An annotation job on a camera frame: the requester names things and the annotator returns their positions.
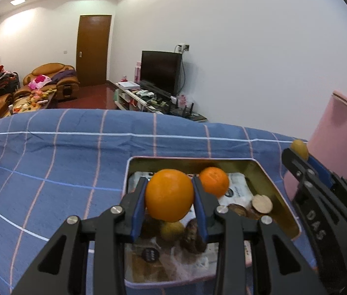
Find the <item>blue fabric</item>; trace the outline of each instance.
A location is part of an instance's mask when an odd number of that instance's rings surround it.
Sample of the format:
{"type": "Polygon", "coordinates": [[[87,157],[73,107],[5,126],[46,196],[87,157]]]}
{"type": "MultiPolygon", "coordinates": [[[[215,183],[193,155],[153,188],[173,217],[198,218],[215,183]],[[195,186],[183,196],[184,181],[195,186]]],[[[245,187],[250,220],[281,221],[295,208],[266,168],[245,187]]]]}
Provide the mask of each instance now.
{"type": "MultiPolygon", "coordinates": [[[[115,110],[41,110],[0,119],[0,294],[10,293],[68,216],[98,216],[120,202],[132,156],[255,158],[288,201],[281,152],[293,140],[267,131],[115,110]]],[[[315,266],[305,234],[294,243],[315,266]]],[[[163,292],[212,294],[213,285],[209,281],[163,292]]],[[[128,289],[128,294],[161,293],[128,289]]]]}

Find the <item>ceiling light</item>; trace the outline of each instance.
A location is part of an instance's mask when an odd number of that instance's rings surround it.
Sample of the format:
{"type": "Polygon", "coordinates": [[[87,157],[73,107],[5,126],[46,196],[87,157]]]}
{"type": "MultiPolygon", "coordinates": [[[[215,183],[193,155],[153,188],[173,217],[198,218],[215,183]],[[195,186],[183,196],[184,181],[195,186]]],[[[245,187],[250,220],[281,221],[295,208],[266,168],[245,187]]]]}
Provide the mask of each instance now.
{"type": "Polygon", "coordinates": [[[26,0],[14,0],[14,1],[11,1],[11,4],[12,5],[18,5],[18,4],[21,4],[21,3],[24,3],[26,2],[26,0]]]}

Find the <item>silver bolt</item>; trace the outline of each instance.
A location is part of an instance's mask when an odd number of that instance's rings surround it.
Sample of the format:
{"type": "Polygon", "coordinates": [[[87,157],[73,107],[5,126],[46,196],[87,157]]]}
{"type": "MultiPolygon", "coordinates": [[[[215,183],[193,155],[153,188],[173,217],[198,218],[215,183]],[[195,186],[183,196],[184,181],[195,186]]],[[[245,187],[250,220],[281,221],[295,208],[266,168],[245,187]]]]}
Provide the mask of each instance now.
{"type": "Polygon", "coordinates": [[[123,208],[120,205],[112,206],[111,207],[111,213],[112,214],[120,214],[123,212],[123,208]]]}
{"type": "Polygon", "coordinates": [[[312,184],[309,181],[305,181],[304,186],[307,188],[312,188],[312,184]]]}
{"type": "Polygon", "coordinates": [[[70,217],[67,218],[67,223],[70,225],[73,225],[76,222],[78,222],[78,216],[71,215],[70,217]]]}
{"type": "Polygon", "coordinates": [[[269,215],[264,215],[263,217],[261,217],[261,222],[263,224],[269,225],[273,222],[273,219],[269,215]]]}
{"type": "Polygon", "coordinates": [[[228,207],[226,207],[225,205],[217,206],[216,210],[217,210],[217,213],[219,214],[228,213],[228,207]]]}

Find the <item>black flat screen tv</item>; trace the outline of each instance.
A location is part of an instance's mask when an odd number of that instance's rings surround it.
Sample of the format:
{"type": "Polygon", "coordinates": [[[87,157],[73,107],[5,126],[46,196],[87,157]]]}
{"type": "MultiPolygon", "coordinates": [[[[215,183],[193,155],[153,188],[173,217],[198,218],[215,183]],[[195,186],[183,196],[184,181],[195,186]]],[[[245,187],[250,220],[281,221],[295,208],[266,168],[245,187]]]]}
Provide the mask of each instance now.
{"type": "Polygon", "coordinates": [[[143,51],[141,87],[166,97],[176,96],[180,89],[181,64],[180,53],[143,51]]]}

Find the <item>wooden door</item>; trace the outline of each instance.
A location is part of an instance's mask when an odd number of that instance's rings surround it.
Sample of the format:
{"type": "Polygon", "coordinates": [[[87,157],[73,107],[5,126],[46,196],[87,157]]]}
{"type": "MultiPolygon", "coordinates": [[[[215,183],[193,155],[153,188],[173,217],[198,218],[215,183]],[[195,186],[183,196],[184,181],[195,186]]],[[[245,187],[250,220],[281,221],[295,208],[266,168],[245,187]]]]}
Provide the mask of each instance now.
{"type": "Polygon", "coordinates": [[[83,86],[106,83],[111,15],[81,15],[76,70],[83,86]]]}

